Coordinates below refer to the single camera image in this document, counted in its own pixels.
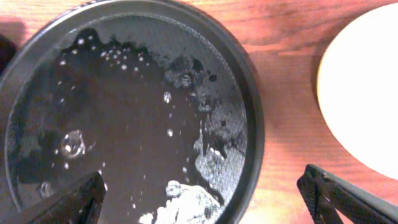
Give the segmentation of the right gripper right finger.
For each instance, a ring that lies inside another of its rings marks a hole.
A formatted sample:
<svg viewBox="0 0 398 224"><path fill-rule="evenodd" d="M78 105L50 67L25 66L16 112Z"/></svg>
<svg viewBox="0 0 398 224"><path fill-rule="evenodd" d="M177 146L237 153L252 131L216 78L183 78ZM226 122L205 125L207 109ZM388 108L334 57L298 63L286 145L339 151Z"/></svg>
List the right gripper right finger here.
<svg viewBox="0 0 398 224"><path fill-rule="evenodd" d="M353 223L397 224L397 206L308 164L297 187L314 223L342 223L342 213Z"/></svg>

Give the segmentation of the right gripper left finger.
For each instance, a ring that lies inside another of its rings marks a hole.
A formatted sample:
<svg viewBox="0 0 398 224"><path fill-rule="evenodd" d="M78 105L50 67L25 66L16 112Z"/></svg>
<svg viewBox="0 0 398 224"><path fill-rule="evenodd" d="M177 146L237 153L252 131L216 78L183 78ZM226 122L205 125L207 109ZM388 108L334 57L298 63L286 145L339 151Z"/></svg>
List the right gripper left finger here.
<svg viewBox="0 0 398 224"><path fill-rule="evenodd" d="M13 223L97 223L106 189L92 172L12 217Z"/></svg>

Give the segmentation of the light green plate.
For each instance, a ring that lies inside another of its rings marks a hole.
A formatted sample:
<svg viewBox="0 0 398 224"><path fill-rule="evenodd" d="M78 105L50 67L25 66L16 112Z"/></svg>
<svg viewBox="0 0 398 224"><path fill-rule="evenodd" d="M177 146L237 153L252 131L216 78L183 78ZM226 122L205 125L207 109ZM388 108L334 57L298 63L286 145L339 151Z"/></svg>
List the light green plate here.
<svg viewBox="0 0 398 224"><path fill-rule="evenodd" d="M320 111L357 160L397 178L397 4L349 23L326 49L317 75Z"/></svg>

